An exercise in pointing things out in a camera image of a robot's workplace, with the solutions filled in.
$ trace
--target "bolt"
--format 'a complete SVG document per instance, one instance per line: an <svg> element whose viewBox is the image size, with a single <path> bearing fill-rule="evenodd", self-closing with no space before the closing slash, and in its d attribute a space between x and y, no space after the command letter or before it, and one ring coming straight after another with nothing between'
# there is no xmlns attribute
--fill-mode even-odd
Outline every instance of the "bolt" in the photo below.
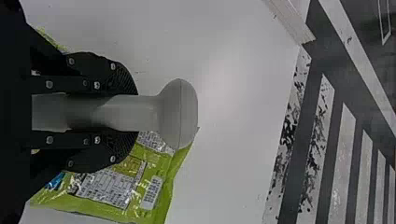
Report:
<svg viewBox="0 0 396 224"><path fill-rule="evenodd" d="M48 137L47 137L46 143L47 143L48 145L51 145L51 144L53 143L53 137L52 137L52 136L48 136Z"/></svg>
<svg viewBox="0 0 396 224"><path fill-rule="evenodd" d="M116 156L111 156L111 157L110 157L110 161L111 161L111 162L115 162L115 161L116 161Z"/></svg>
<svg viewBox="0 0 396 224"><path fill-rule="evenodd" d="M93 87L94 87L96 90L99 90L99 89L100 89L100 82L93 82Z"/></svg>
<svg viewBox="0 0 396 224"><path fill-rule="evenodd" d="M100 136L96 136L94 142L96 145L98 145L100 143Z"/></svg>
<svg viewBox="0 0 396 224"><path fill-rule="evenodd" d="M74 165L74 162L73 161L69 161L68 163L67 163L67 166L68 167L72 167Z"/></svg>
<svg viewBox="0 0 396 224"><path fill-rule="evenodd" d="M69 64L73 65L74 63L75 63L74 59L73 58L69 58Z"/></svg>
<svg viewBox="0 0 396 224"><path fill-rule="evenodd" d="M47 89L52 89L52 87L53 87L53 82L52 81L46 81L46 87L47 87Z"/></svg>

